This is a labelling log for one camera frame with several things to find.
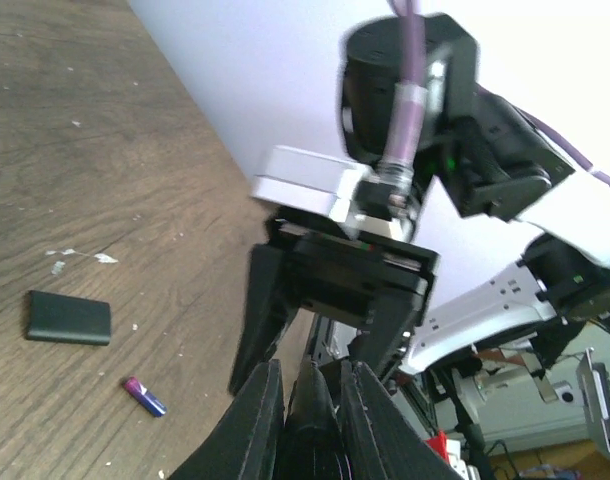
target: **purple battery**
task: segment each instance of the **purple battery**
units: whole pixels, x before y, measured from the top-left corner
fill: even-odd
[[[136,377],[129,377],[123,384],[123,388],[155,417],[162,417],[167,413],[167,407],[152,395],[152,392],[147,390]]]

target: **wooden table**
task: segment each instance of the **wooden table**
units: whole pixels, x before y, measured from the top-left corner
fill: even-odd
[[[158,478],[209,434],[263,241],[247,195],[126,2],[0,0],[0,478]],[[109,302],[110,345],[25,340],[32,289]],[[279,354],[290,383],[308,328]]]

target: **black eraser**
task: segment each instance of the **black eraser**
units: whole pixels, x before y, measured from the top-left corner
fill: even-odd
[[[37,290],[30,291],[29,297],[28,340],[109,345],[109,303]]]

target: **purple cable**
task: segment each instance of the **purple cable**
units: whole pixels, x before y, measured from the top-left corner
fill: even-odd
[[[479,85],[479,92],[483,95],[492,94],[485,87]],[[588,160],[588,158],[583,155],[574,145],[569,143],[565,137],[563,137],[560,133],[554,130],[552,127],[547,125],[542,120],[538,119],[531,113],[526,112],[523,109],[518,108],[518,111],[522,113],[530,122],[534,124],[536,128],[538,128],[541,132],[547,135],[552,142],[558,145],[567,155],[570,156],[572,160],[574,160],[583,170],[590,172],[594,177],[596,177],[601,182],[606,183],[610,187],[610,176],[603,172],[592,172],[594,168],[594,164]]]
[[[394,11],[403,12],[391,2]],[[425,23],[416,0],[407,0],[403,19],[403,65],[401,81],[387,138],[384,169],[398,165],[411,169],[425,116]]]

